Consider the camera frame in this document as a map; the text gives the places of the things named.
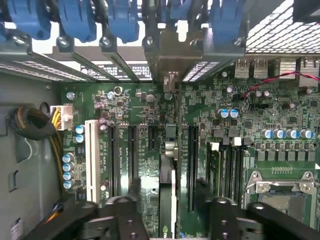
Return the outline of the CPU socket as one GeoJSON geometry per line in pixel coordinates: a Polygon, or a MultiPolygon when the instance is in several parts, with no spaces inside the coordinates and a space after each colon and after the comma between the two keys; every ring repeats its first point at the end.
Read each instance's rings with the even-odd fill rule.
{"type": "Polygon", "coordinates": [[[261,202],[320,233],[320,183],[311,169],[250,169],[242,184],[242,208],[261,202]]]}

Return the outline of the black RAM slot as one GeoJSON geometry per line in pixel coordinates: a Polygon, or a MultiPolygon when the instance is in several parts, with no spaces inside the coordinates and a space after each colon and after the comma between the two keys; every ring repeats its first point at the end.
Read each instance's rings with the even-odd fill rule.
{"type": "Polygon", "coordinates": [[[244,149],[241,137],[235,137],[232,142],[234,150],[234,201],[238,204],[242,198],[242,182],[243,182],[243,165],[244,165],[244,149]]]}
{"type": "Polygon", "coordinates": [[[232,175],[233,175],[233,150],[232,147],[223,147],[223,196],[232,198],[232,175]]]}

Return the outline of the white expansion slot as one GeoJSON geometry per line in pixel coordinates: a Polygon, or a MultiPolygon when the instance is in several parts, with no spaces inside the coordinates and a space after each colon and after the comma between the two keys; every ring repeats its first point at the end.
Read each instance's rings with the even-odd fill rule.
{"type": "Polygon", "coordinates": [[[85,122],[85,167],[86,199],[89,202],[100,202],[100,146],[99,122],[91,119],[85,122]]]}

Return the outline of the long black expansion slot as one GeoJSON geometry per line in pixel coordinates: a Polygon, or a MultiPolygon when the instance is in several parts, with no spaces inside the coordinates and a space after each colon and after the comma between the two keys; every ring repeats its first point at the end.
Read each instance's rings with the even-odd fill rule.
{"type": "Polygon", "coordinates": [[[139,133],[136,125],[128,126],[128,178],[131,183],[139,172],[139,133]]]}
{"type": "Polygon", "coordinates": [[[187,200],[188,212],[195,211],[195,187],[198,178],[199,127],[188,126],[187,200]]]}
{"type": "Polygon", "coordinates": [[[120,178],[120,157],[119,157],[119,131],[115,124],[109,126],[109,159],[110,173],[109,186],[112,197],[119,196],[121,193],[120,178]]]}

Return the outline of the white power connector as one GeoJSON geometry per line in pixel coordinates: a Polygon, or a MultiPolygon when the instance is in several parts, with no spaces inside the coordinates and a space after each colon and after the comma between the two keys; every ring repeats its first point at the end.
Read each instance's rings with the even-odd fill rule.
{"type": "Polygon", "coordinates": [[[50,106],[51,123],[57,131],[65,131],[73,128],[73,106],[50,106]]]}

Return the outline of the short black expansion slot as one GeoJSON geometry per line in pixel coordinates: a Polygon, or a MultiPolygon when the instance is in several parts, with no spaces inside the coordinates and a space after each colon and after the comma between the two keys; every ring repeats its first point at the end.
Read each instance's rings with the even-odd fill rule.
{"type": "Polygon", "coordinates": [[[148,149],[150,151],[157,151],[159,149],[159,138],[158,138],[158,126],[148,126],[148,149]]]}

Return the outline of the green motherboard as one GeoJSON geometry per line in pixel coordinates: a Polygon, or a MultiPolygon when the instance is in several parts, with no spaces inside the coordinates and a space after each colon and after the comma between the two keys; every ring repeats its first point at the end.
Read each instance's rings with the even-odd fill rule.
{"type": "MultiPolygon", "coordinates": [[[[85,121],[98,120],[100,202],[110,193],[109,127],[118,129],[120,195],[130,191],[128,126],[138,128],[140,210],[152,238],[160,236],[160,156],[164,152],[166,108],[159,83],[68,83],[62,103],[73,107],[73,128],[63,134],[64,187],[77,202],[87,201],[85,121]],[[148,126],[158,126],[158,150],[149,150],[148,126]]],[[[232,198],[234,201],[235,153],[233,139],[243,145],[243,179],[251,169],[293,167],[314,171],[320,183],[320,74],[304,66],[267,76],[238,75],[231,68],[204,81],[182,82],[182,165],[179,233],[176,239],[204,238],[200,214],[188,212],[188,127],[198,126],[197,180],[209,194],[224,197],[224,150],[232,147],[232,198]]]]}

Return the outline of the open black PC case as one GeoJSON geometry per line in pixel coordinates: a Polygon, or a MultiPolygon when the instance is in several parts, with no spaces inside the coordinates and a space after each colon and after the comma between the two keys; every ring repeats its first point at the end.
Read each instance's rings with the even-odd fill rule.
{"type": "MultiPolygon", "coordinates": [[[[153,80],[144,53],[148,31],[168,28],[181,42],[188,31],[203,31],[202,57],[182,82],[199,83],[227,68],[240,76],[270,77],[299,66],[320,75],[320,0],[246,0],[243,44],[217,49],[209,23],[212,2],[192,0],[187,20],[166,20],[166,0],[137,0],[138,40],[123,43],[109,30],[107,0],[91,0],[96,24],[92,42],[65,33],[58,0],[46,0],[51,22],[47,40],[18,30],[7,0],[0,0],[0,240],[24,240],[37,226],[88,202],[77,202],[65,189],[66,130],[51,123],[50,106],[63,106],[67,84],[160,84],[153,80]]],[[[145,226],[140,193],[141,181],[135,178],[129,192],[117,197],[137,200],[145,226]]],[[[210,195],[205,182],[197,180],[196,212],[207,236],[174,240],[210,240],[207,201],[213,198],[225,197],[210,195]]]]}

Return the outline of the blue slot latch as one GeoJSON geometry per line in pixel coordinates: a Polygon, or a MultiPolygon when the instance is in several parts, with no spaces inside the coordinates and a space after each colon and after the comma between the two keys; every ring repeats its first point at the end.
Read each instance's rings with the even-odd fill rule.
{"type": "Polygon", "coordinates": [[[107,0],[107,5],[111,34],[124,44],[137,41],[140,30],[137,0],[107,0]]]}
{"type": "Polygon", "coordinates": [[[186,21],[192,0],[165,0],[165,19],[186,21]]]}
{"type": "Polygon", "coordinates": [[[243,44],[240,35],[246,0],[212,0],[209,23],[215,49],[243,44]]]}
{"type": "Polygon", "coordinates": [[[64,32],[82,43],[97,39],[97,26],[91,0],[58,0],[64,32]]]}
{"type": "Polygon", "coordinates": [[[7,0],[7,8],[16,28],[35,40],[51,37],[50,14],[46,0],[7,0]]]}

